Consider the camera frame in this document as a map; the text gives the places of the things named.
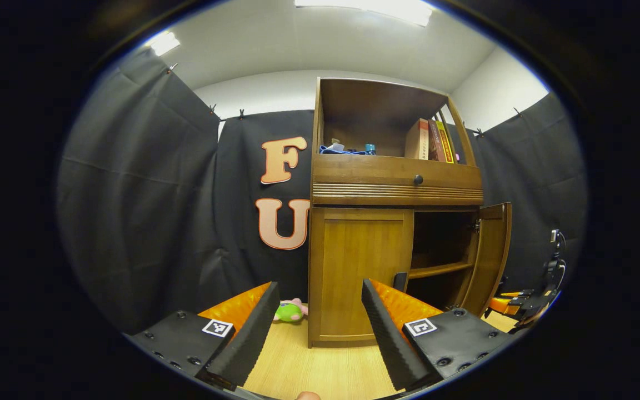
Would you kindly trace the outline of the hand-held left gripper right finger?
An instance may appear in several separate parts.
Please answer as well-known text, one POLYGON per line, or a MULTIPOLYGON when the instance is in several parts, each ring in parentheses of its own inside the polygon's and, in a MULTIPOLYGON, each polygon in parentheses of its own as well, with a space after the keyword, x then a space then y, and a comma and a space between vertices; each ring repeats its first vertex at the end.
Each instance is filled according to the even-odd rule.
POLYGON ((465 374, 520 338, 462 307, 440 311, 375 279, 361 299, 394 388, 414 392, 465 374))

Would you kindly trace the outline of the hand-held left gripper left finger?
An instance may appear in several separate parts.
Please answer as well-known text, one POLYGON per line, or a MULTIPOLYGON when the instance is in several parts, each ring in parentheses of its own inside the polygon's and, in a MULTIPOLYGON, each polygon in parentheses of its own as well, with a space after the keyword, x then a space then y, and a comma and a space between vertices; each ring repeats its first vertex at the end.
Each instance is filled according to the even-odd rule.
POLYGON ((280 305, 274 281, 203 312, 175 311, 125 337, 172 369, 219 389, 246 384, 280 305))

